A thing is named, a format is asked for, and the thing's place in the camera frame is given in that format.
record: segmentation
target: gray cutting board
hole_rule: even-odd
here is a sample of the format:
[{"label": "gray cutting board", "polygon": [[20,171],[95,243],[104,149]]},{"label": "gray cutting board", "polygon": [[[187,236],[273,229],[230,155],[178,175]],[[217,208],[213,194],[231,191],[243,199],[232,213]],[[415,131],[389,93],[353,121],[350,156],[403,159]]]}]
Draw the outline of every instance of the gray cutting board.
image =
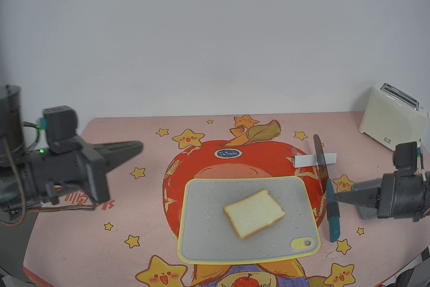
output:
[{"label": "gray cutting board", "polygon": [[[262,189],[269,191],[285,216],[271,227],[239,239],[223,207]],[[271,262],[311,255],[320,244],[309,198],[298,177],[196,179],[187,184],[178,240],[178,255],[186,263]]]}]

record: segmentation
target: knife blade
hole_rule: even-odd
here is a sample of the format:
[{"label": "knife blade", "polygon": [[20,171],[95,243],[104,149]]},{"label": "knife blade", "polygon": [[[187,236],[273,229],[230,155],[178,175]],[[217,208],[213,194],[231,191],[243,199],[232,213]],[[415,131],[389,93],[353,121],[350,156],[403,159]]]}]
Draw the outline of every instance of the knife blade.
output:
[{"label": "knife blade", "polygon": [[314,145],[316,161],[320,170],[322,192],[327,199],[327,220],[329,221],[330,242],[334,243],[341,236],[339,204],[334,200],[335,190],[329,177],[327,165],[325,163],[324,150],[318,134],[314,135]]}]

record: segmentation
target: white paper strip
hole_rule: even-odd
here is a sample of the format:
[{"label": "white paper strip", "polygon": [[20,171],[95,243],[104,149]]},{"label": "white paper strip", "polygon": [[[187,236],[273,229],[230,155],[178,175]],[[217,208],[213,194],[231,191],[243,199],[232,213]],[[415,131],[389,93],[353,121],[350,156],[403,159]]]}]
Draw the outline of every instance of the white paper strip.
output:
[{"label": "white paper strip", "polygon": [[[325,163],[334,164],[336,163],[336,153],[324,153]],[[316,155],[295,155],[293,160],[294,167],[305,167],[318,165],[316,161]]]}]

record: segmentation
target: teal knife handle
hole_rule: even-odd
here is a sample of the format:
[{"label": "teal knife handle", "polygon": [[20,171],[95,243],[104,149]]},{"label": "teal knife handle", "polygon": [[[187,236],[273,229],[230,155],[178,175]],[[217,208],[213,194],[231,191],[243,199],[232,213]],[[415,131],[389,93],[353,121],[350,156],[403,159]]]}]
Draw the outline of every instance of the teal knife handle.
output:
[{"label": "teal knife handle", "polygon": [[[333,189],[333,184],[331,183],[330,178],[327,180],[327,188],[326,188],[326,198],[327,198],[327,219],[329,220],[329,231],[330,231],[330,242],[334,243],[341,236],[341,224],[339,219],[339,206],[336,201],[334,201],[335,190]],[[336,205],[332,205],[334,207],[329,207],[329,204],[335,203]],[[329,214],[330,210],[337,209],[337,214]]]},{"label": "teal knife handle", "polygon": [[329,219],[330,242],[334,243],[341,236],[341,224],[339,218],[333,217]]}]

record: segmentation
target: bread slice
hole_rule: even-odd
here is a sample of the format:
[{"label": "bread slice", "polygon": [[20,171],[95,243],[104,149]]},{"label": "bread slice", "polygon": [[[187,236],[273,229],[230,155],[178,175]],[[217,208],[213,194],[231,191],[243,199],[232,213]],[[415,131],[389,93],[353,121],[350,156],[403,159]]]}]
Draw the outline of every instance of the bread slice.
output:
[{"label": "bread slice", "polygon": [[246,239],[282,219],[285,212],[270,196],[267,189],[223,208],[234,231]]}]

